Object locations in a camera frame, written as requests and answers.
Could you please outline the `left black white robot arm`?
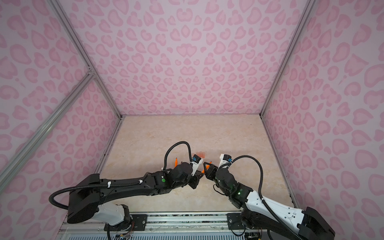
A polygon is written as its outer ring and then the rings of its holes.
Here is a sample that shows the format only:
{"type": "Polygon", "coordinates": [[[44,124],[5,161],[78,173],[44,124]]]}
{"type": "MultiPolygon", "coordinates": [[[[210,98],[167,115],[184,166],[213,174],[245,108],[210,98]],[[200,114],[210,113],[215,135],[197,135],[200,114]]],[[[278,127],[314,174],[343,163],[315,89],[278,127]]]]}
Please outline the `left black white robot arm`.
{"type": "Polygon", "coordinates": [[[86,177],[70,191],[67,222],[78,224],[91,219],[100,205],[117,199],[135,196],[157,196],[168,194],[176,188],[190,186],[196,189],[203,173],[182,163],[174,169],[146,173],[141,178],[109,180],[99,174],[86,177]]]}

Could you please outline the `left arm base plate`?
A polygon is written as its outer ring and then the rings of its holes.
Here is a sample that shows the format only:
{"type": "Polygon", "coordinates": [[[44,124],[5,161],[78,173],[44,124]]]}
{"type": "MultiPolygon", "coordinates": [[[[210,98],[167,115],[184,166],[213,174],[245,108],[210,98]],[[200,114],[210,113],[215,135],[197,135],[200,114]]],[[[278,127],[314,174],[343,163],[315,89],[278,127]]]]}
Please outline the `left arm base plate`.
{"type": "Polygon", "coordinates": [[[148,215],[138,214],[124,217],[123,221],[115,226],[105,224],[104,231],[144,231],[148,220],[148,215]]]}

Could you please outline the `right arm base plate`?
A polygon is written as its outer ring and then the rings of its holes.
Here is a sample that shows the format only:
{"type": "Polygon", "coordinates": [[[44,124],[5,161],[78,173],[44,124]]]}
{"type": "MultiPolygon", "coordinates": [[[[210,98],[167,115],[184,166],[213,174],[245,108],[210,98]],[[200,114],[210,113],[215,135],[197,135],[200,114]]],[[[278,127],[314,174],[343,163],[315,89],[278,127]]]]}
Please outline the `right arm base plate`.
{"type": "Polygon", "coordinates": [[[248,229],[246,218],[240,213],[227,213],[228,229],[233,231],[243,231],[248,229]]]}

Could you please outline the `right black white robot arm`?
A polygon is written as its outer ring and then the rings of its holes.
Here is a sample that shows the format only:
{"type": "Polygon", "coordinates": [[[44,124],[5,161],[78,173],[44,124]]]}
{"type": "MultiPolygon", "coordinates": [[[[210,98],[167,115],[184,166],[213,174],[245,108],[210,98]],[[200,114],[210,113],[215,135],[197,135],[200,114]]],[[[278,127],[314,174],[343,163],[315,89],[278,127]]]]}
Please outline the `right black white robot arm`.
{"type": "Polygon", "coordinates": [[[205,176],[220,193],[241,209],[241,224],[249,230],[264,229],[289,240],[333,240],[336,232],[310,207],[289,207],[262,197],[257,191],[235,180],[228,167],[204,163],[205,176]]]}

